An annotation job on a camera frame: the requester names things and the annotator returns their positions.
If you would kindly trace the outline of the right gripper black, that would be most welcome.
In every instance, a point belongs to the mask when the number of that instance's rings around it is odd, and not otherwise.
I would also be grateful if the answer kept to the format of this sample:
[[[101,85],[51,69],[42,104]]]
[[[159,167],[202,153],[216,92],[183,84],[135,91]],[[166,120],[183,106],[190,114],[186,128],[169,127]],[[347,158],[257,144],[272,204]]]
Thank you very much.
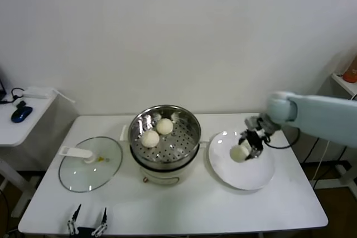
[[[258,158],[263,152],[263,138],[264,131],[262,130],[249,130],[241,132],[239,138],[239,145],[248,142],[250,145],[250,152],[246,156],[245,160]]]

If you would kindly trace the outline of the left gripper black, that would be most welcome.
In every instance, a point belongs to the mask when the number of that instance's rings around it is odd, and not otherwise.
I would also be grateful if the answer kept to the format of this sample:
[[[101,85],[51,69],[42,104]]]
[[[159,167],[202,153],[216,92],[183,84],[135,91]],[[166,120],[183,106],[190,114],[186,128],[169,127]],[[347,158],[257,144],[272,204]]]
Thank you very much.
[[[104,209],[103,217],[100,222],[100,225],[97,228],[90,227],[78,227],[76,220],[78,218],[79,212],[81,209],[81,204],[77,207],[75,212],[73,213],[70,220],[67,221],[67,229],[69,234],[77,234],[77,235],[102,235],[108,228],[107,223],[107,208]]]

